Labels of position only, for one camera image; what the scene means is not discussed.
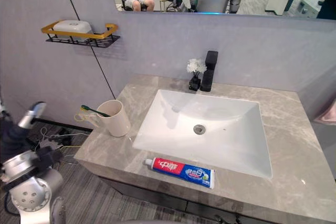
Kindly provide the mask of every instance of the black faucet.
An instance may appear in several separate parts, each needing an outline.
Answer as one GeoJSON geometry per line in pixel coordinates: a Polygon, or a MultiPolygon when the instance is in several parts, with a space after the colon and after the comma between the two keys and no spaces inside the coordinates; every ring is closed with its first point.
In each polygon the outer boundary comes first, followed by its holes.
{"type": "Polygon", "coordinates": [[[205,59],[206,71],[203,74],[200,90],[210,92],[217,63],[218,52],[208,51],[205,59]]]}

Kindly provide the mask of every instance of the sink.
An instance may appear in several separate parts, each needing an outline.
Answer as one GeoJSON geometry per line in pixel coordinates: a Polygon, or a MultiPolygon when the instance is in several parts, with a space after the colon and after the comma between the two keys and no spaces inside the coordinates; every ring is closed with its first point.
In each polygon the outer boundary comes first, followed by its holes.
{"type": "Polygon", "coordinates": [[[257,102],[158,90],[133,148],[271,178],[257,102]]]}

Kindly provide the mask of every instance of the shorts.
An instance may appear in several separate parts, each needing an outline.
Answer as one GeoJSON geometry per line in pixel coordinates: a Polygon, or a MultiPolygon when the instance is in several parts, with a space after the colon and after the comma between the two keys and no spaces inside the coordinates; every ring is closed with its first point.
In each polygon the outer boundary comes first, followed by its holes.
{"type": "Polygon", "coordinates": [[[146,0],[126,0],[125,1],[125,6],[133,9],[133,2],[134,1],[139,1],[140,5],[144,5],[146,0]]]}

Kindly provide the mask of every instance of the gray marble vanity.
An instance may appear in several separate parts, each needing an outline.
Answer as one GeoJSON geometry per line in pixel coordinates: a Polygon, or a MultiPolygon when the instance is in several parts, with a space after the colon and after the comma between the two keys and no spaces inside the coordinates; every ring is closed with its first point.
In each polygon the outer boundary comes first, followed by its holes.
{"type": "Polygon", "coordinates": [[[296,93],[218,83],[211,92],[197,92],[260,104],[273,173],[268,179],[133,149],[158,89],[191,92],[187,80],[134,76],[118,96],[129,115],[130,132],[117,138],[95,129],[75,158],[100,177],[253,218],[276,223],[336,222],[336,183],[296,93]],[[215,169],[215,188],[166,176],[143,164],[157,156],[215,169]]]}

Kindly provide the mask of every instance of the wall shelf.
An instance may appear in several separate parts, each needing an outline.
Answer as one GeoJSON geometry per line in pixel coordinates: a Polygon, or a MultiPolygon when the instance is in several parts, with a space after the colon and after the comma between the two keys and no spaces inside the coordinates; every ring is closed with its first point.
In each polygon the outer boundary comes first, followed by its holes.
{"type": "Polygon", "coordinates": [[[64,44],[74,44],[74,45],[80,45],[80,46],[88,46],[88,47],[91,46],[91,47],[107,48],[120,38],[120,36],[112,34],[113,32],[118,30],[118,26],[116,24],[111,24],[111,23],[105,24],[107,31],[105,31],[105,33],[103,34],[97,34],[97,33],[85,34],[85,33],[73,33],[69,31],[55,31],[53,27],[60,21],[61,20],[56,21],[41,29],[42,33],[47,34],[49,37],[49,39],[47,39],[46,41],[64,43],[64,44]],[[78,40],[78,39],[75,39],[76,37],[77,38],[78,37],[87,38],[87,39],[78,40]]]}

